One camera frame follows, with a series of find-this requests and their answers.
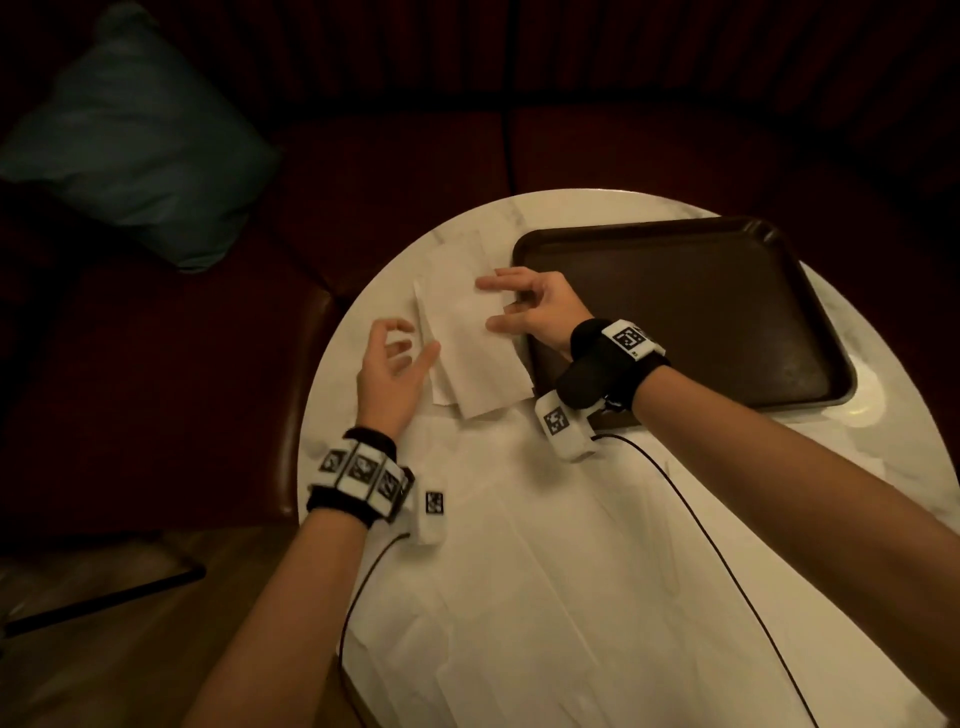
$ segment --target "tray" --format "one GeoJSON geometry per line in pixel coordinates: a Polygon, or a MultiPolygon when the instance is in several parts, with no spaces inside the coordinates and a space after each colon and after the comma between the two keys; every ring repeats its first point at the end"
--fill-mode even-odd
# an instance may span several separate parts
{"type": "MultiPolygon", "coordinates": [[[[708,217],[539,230],[514,265],[560,271],[594,316],[628,319],[674,367],[754,409],[823,407],[856,378],[827,314],[783,235],[754,217],[708,217]]],[[[537,396],[567,364],[530,337],[537,396]]],[[[636,425],[630,412],[594,427],[636,425]]]]}

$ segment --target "person's left hand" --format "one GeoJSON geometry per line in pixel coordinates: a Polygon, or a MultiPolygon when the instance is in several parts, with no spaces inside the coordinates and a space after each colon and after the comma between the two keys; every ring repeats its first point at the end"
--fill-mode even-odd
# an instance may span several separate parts
{"type": "Polygon", "coordinates": [[[409,339],[387,344],[387,333],[397,330],[413,333],[414,325],[404,319],[373,322],[357,375],[357,425],[382,432],[394,442],[413,419],[423,380],[440,355],[440,342],[434,341],[413,361],[403,354],[412,346],[409,339]]]}

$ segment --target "table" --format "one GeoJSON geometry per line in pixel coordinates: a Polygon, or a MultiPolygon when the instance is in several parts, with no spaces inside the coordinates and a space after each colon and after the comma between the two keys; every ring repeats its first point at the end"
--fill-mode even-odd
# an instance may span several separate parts
{"type": "MultiPolygon", "coordinates": [[[[479,235],[491,264],[504,266],[530,230],[711,214],[633,192],[549,190],[469,210],[415,241],[363,291],[317,369],[300,434],[301,517],[325,443],[353,422],[370,322],[416,322],[412,283],[435,246],[479,235]]],[[[775,417],[877,469],[960,532],[960,488],[920,394],[870,324],[806,271],[858,389],[841,406],[775,417]]],[[[427,387],[400,459],[421,478],[445,479],[449,536],[384,560],[345,650],[383,726],[809,724],[729,577],[637,453],[608,440],[583,463],[562,464],[533,400],[462,422],[429,398],[427,387]]],[[[723,550],[821,726],[943,725],[839,610],[649,433],[627,434],[667,468],[723,550]]],[[[402,527],[374,527],[361,573],[402,527]]]]}

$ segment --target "floor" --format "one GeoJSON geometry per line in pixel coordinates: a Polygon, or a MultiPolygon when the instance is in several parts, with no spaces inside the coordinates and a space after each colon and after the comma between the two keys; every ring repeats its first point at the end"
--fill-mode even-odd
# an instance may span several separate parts
{"type": "MultiPolygon", "coordinates": [[[[165,534],[164,544],[206,564],[204,580],[3,641],[0,728],[178,725],[294,532],[165,534]]],[[[0,615],[16,619],[177,570],[167,550],[139,540],[3,556],[0,615]]],[[[369,714],[365,722],[376,725],[369,714]]],[[[359,725],[336,670],[315,724],[359,725]]]]}

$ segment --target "black cable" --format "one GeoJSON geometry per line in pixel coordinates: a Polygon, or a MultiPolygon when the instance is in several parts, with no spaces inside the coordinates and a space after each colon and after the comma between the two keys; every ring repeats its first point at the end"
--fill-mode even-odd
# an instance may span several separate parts
{"type": "Polygon", "coordinates": [[[347,640],[347,625],[350,624],[350,615],[353,614],[353,608],[357,605],[357,599],[360,598],[364,587],[366,587],[367,582],[370,581],[373,570],[376,569],[376,565],[380,563],[380,559],[387,555],[387,551],[389,551],[394,544],[409,538],[409,533],[401,533],[399,536],[396,536],[383,547],[383,550],[380,551],[379,555],[373,560],[373,565],[367,571],[367,575],[363,577],[363,581],[360,582],[360,589],[358,589],[357,593],[353,596],[350,608],[347,609],[347,618],[344,619],[344,628],[340,631],[340,652],[337,654],[337,673],[340,675],[340,683],[344,687],[344,697],[347,699],[350,709],[353,710],[353,714],[357,716],[357,720],[360,721],[360,725],[362,725],[363,728],[367,728],[367,723],[364,722],[363,716],[360,715],[360,711],[357,710],[356,705],[353,703],[353,698],[350,697],[350,691],[347,688],[347,671],[344,670],[344,642],[347,640]]]}
{"type": "Polygon", "coordinates": [[[783,665],[783,670],[786,672],[786,676],[790,678],[790,683],[793,685],[794,691],[796,691],[797,696],[800,698],[800,702],[804,704],[804,710],[806,711],[806,714],[809,716],[810,722],[813,723],[814,728],[820,728],[820,724],[817,722],[817,719],[813,716],[813,711],[810,710],[810,706],[807,705],[806,703],[806,698],[804,697],[803,691],[800,690],[800,686],[797,685],[797,681],[794,679],[793,673],[790,671],[790,668],[787,666],[786,660],[784,660],[783,655],[780,654],[780,648],[777,647],[777,643],[774,642],[773,635],[770,634],[770,630],[767,629],[767,625],[764,624],[763,619],[760,618],[760,614],[757,612],[756,607],[754,606],[754,603],[747,596],[747,593],[743,591],[743,587],[740,586],[740,582],[737,581],[736,576],[733,575],[733,570],[730,568],[730,564],[727,563],[727,559],[723,557],[723,554],[720,552],[720,549],[717,547],[717,544],[715,544],[713,542],[713,539],[710,538],[710,535],[707,533],[707,530],[704,528],[704,525],[700,523],[700,519],[697,518],[697,514],[693,512],[693,508],[691,508],[690,504],[686,502],[686,498],[684,497],[684,494],[680,492],[680,489],[674,484],[673,480],[670,479],[670,476],[663,471],[663,468],[660,467],[657,461],[654,460],[652,457],[650,457],[650,455],[647,454],[647,451],[643,449],[640,445],[635,443],[633,440],[628,440],[622,435],[614,435],[612,432],[601,432],[599,434],[593,435],[593,437],[591,437],[590,439],[600,440],[601,438],[604,438],[604,437],[611,437],[614,440],[621,440],[622,442],[625,442],[627,445],[629,445],[631,448],[637,450],[641,455],[643,455],[643,457],[645,457],[647,460],[653,463],[654,468],[656,468],[660,472],[660,474],[663,476],[663,479],[670,484],[671,488],[673,488],[673,492],[677,494],[677,497],[679,497],[681,502],[684,504],[684,506],[686,506],[687,513],[689,513],[690,516],[693,518],[693,520],[696,522],[696,524],[700,526],[701,533],[703,533],[704,536],[707,537],[707,541],[709,541],[709,544],[713,546],[713,550],[716,552],[717,557],[719,557],[720,563],[723,564],[724,569],[727,570],[727,573],[730,575],[730,579],[733,580],[733,585],[740,592],[740,596],[742,596],[743,600],[747,602],[747,606],[750,607],[750,611],[754,613],[754,617],[756,617],[756,621],[759,622],[760,628],[763,630],[763,634],[767,636],[767,640],[770,641],[770,646],[773,647],[774,652],[777,653],[777,659],[780,660],[780,664],[783,665]]]}

